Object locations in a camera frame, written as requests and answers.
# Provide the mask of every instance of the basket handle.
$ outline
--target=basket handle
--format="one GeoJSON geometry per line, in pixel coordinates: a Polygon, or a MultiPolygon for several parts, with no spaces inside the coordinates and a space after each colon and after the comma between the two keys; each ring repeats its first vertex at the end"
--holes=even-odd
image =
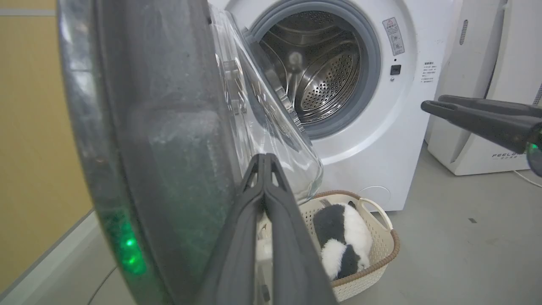
{"type": "Polygon", "coordinates": [[[372,205],[376,211],[380,214],[380,216],[382,216],[382,218],[384,219],[384,222],[386,223],[385,225],[382,224],[378,219],[376,219],[376,217],[372,216],[377,222],[379,222],[382,227],[384,227],[384,229],[387,229],[388,231],[391,231],[393,230],[393,225],[391,224],[391,220],[390,218],[388,217],[388,215],[386,214],[386,212],[384,211],[384,209],[382,209],[378,204],[376,204],[374,201],[372,200],[369,200],[369,199],[365,199],[365,198],[360,198],[359,201],[361,201],[362,203],[362,206],[364,209],[366,209],[367,211],[369,211],[367,209],[367,207],[365,206],[365,204],[370,204],[372,205]]]}

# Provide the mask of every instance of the gray rubber gasket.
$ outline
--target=gray rubber gasket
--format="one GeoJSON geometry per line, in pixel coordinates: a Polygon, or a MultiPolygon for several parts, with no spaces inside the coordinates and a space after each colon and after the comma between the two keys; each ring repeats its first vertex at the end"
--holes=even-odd
{"type": "Polygon", "coordinates": [[[355,103],[346,103],[339,111],[328,118],[304,124],[310,139],[318,139],[335,134],[352,123],[365,110],[373,97],[380,78],[380,46],[378,38],[365,16],[350,3],[340,0],[311,1],[288,0],[282,1],[264,12],[250,31],[259,41],[265,33],[275,24],[287,16],[303,11],[324,11],[335,14],[344,19],[349,30],[354,32],[356,39],[364,52],[360,52],[360,76],[354,93],[350,96],[355,103]]]}

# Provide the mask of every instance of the washing machine door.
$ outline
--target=washing machine door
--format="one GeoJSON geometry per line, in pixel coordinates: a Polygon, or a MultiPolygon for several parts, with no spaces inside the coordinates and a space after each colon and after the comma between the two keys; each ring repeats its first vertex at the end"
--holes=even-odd
{"type": "Polygon", "coordinates": [[[58,8],[75,143],[118,268],[139,304],[191,304],[252,155],[284,162],[298,203],[321,162],[227,13],[189,0],[58,8]]]}

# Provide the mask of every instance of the brown basket rim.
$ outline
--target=brown basket rim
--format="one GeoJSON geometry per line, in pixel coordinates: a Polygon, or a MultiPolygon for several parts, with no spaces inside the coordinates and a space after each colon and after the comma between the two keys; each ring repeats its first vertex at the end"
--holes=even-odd
{"type": "MultiPolygon", "coordinates": [[[[357,200],[360,200],[362,198],[361,196],[359,196],[359,195],[357,195],[355,193],[352,193],[352,192],[348,192],[347,190],[330,190],[328,192],[323,192],[323,193],[316,194],[313,199],[322,198],[322,197],[329,196],[329,195],[347,195],[347,196],[350,196],[350,197],[354,197],[357,200]]],[[[384,257],[379,262],[377,262],[374,265],[371,265],[367,269],[363,269],[362,271],[360,271],[358,273],[355,273],[353,275],[349,275],[347,277],[343,277],[343,278],[340,278],[340,279],[336,279],[335,281],[332,281],[331,286],[332,287],[337,287],[337,286],[341,286],[341,285],[344,285],[346,283],[350,283],[352,281],[355,281],[355,280],[357,280],[359,278],[362,278],[362,277],[364,277],[366,275],[369,275],[369,274],[377,271],[378,269],[386,266],[392,260],[394,260],[397,257],[397,254],[399,253],[399,249],[401,248],[401,242],[399,241],[399,235],[397,234],[397,232],[395,230],[392,229],[390,231],[390,234],[391,234],[391,238],[393,239],[393,251],[391,251],[390,255],[384,257]]]]}

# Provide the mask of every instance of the white machine casing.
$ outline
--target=white machine casing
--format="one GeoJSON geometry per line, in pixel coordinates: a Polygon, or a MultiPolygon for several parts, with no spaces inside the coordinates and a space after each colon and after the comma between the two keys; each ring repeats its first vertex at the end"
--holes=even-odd
{"type": "MultiPolygon", "coordinates": [[[[537,105],[542,97],[542,1],[464,0],[437,97],[450,94],[537,105]]],[[[528,169],[516,154],[431,117],[428,150],[455,175],[528,169]]]]}
{"type": "MultiPolygon", "coordinates": [[[[211,0],[248,29],[275,0],[211,0]]],[[[371,199],[386,211],[404,208],[429,115],[420,109],[433,99],[452,11],[461,1],[349,1],[370,22],[380,47],[375,93],[361,115],[341,131],[312,143],[324,164],[320,191],[343,189],[371,199]],[[383,21],[394,17],[405,52],[393,55],[383,21]],[[392,65],[402,65],[390,75],[392,65]]]]}

